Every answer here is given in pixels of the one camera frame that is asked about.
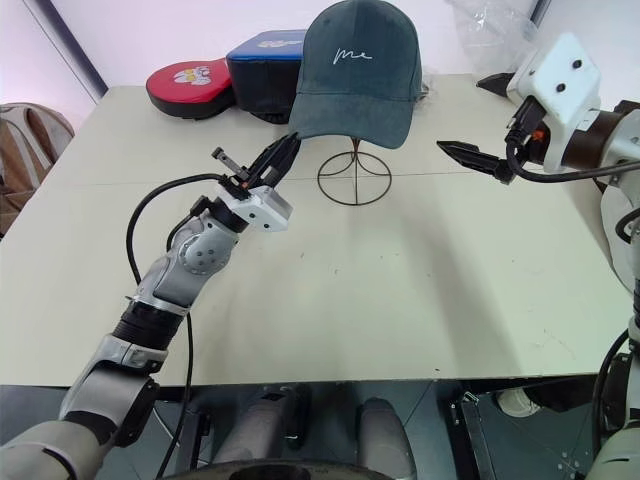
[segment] white table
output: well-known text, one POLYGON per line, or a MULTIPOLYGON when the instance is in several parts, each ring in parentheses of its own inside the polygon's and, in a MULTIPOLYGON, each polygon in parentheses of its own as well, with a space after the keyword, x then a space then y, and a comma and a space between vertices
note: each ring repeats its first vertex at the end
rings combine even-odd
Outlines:
MULTIPOLYGON (((500 154, 513 111, 468 77, 438 77, 402 148, 362 147, 394 173, 366 207, 334 204, 315 183, 348 142, 305 141, 279 187, 294 206, 289 231, 248 229, 194 306, 194 384, 596 371, 631 299, 603 251, 593 184, 505 187, 435 146, 460 139, 500 154)), ((134 291, 124 233, 146 192, 223 171, 209 156, 218 145, 248 164, 284 133, 236 110, 172 119, 143 88, 110 90, 0 242, 0 384, 73 382, 134 291)), ((214 184, 148 207, 135 237, 142 271, 203 193, 214 184)), ((185 365, 181 328, 158 381, 182 384, 185 365)))

